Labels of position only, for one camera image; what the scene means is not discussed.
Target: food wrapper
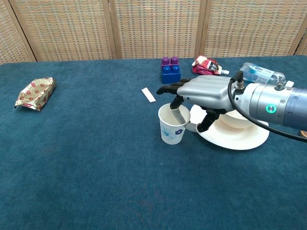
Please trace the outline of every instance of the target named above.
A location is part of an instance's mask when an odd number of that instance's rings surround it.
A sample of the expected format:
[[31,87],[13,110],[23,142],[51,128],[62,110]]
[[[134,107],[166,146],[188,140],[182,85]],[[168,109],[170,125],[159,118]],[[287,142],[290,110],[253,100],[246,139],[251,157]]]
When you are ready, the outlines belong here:
[[47,103],[56,87],[54,78],[34,79],[18,95],[15,103],[17,106],[24,106],[41,111]]
[[198,56],[192,63],[192,71],[194,73],[209,74],[209,75],[228,75],[229,71],[222,69],[216,60],[207,58],[205,56]]
[[300,134],[301,134],[302,137],[307,138],[307,131],[302,130]]

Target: wicker room divider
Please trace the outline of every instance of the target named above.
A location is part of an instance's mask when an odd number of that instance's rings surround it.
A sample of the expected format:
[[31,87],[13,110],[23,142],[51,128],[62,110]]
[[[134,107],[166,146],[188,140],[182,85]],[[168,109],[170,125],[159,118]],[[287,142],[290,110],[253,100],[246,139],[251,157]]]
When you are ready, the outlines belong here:
[[306,0],[0,0],[0,12],[0,64],[307,53]]
[[10,0],[37,60],[117,58],[107,0]]
[[0,1],[0,64],[35,61],[7,0]]
[[115,44],[122,58],[194,56],[205,0],[112,0]]
[[306,0],[208,0],[207,5],[201,52],[211,57],[293,55],[307,27]]

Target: wooden frame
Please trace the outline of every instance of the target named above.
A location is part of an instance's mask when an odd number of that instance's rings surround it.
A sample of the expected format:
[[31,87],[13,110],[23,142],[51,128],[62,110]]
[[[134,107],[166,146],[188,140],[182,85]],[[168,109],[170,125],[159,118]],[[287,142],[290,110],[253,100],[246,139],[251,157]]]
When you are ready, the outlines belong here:
[[202,32],[206,15],[207,0],[201,0],[200,14],[198,18],[197,36],[195,43],[194,57],[197,58],[201,54],[201,44],[203,43]]
[[15,25],[15,28],[16,28],[16,30],[17,30],[17,32],[18,32],[20,38],[21,38],[21,41],[22,41],[23,44],[24,44],[24,47],[25,47],[25,49],[26,49],[26,51],[27,51],[27,53],[28,53],[30,59],[31,59],[32,61],[36,61],[36,57],[35,57],[34,53],[32,52],[32,49],[31,49],[31,47],[30,47],[30,45],[29,45],[29,43],[28,43],[28,41],[27,41],[27,38],[26,38],[25,35],[24,35],[24,32],[23,32],[23,30],[22,30],[22,28],[21,28],[21,25],[20,25],[19,22],[18,22],[18,19],[17,19],[16,16],[15,16],[14,11],[13,11],[12,8],[11,8],[11,5],[10,5],[9,0],[3,0],[3,3],[4,3],[4,5],[5,5],[5,7],[6,7],[7,11],[8,11],[8,13],[9,13],[9,15],[11,16],[11,19],[12,19],[14,25]]
[[200,55],[204,55],[204,50],[206,47],[206,38],[208,32],[208,26],[210,23],[210,12],[212,7],[212,0],[206,0],[206,8],[205,8],[205,15],[204,15],[204,23],[201,32],[201,46],[200,46]]
[[302,22],[301,28],[298,30],[298,32],[296,34],[296,37],[295,37],[295,39],[292,43],[292,46],[290,47],[290,49],[288,51],[288,55],[293,55],[295,53],[296,48],[297,48],[297,50],[296,50],[297,54],[299,54],[300,52],[303,52],[304,47],[305,47],[306,42],[307,42],[306,35],[304,36],[306,28],[307,28],[307,15]]
[[301,43],[299,44],[295,55],[301,55],[301,54],[305,54],[307,55],[307,34],[305,34],[303,36],[303,39],[301,41]]
[[112,0],[109,0],[110,4],[110,13],[111,13],[111,26],[113,30],[114,35],[114,45],[117,53],[117,58],[122,58],[121,56],[121,47],[120,47],[120,39],[119,39],[119,31],[118,31],[118,22],[116,18],[116,9],[114,2]]
[[103,4],[105,19],[106,19],[107,36],[108,36],[109,43],[110,43],[112,58],[117,59],[118,51],[116,49],[116,45],[115,45],[116,43],[114,39],[116,36],[114,36],[114,27],[113,27],[112,20],[111,20],[109,1],[102,0],[102,4]]
[[32,51],[33,51],[33,54],[36,57],[36,60],[37,61],[42,61],[42,58],[41,58],[41,56],[40,56],[40,54],[39,54],[39,52],[37,50],[37,47],[36,47],[32,37],[31,37],[31,34],[29,33],[29,31],[27,29],[26,23],[25,23],[25,21],[24,21],[24,19],[22,17],[22,14],[21,14],[21,12],[19,10],[19,7],[17,6],[15,0],[8,0],[8,1],[10,2],[11,6],[12,6],[14,12],[15,12],[17,20],[19,21],[19,24],[20,24],[20,26],[23,29],[24,35],[26,36],[26,39],[27,39],[27,41],[28,41]]

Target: white bowl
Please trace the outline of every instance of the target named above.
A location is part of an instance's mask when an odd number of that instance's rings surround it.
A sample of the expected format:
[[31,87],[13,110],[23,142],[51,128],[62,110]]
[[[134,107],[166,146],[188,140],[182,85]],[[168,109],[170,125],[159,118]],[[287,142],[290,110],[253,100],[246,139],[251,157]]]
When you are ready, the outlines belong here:
[[221,114],[219,119],[232,128],[248,128],[253,125],[252,122],[248,121],[237,110]]

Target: paper cup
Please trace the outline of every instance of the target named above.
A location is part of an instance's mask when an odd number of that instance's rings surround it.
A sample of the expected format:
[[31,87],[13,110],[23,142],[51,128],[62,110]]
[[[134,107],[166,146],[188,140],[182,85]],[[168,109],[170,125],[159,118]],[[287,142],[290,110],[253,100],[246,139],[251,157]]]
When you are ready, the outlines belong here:
[[185,120],[183,124],[179,123],[174,116],[170,109],[170,103],[161,106],[158,112],[161,138],[169,145],[176,145],[181,141],[184,131],[186,130],[185,125],[190,121],[190,111],[187,107],[181,105],[179,110]]

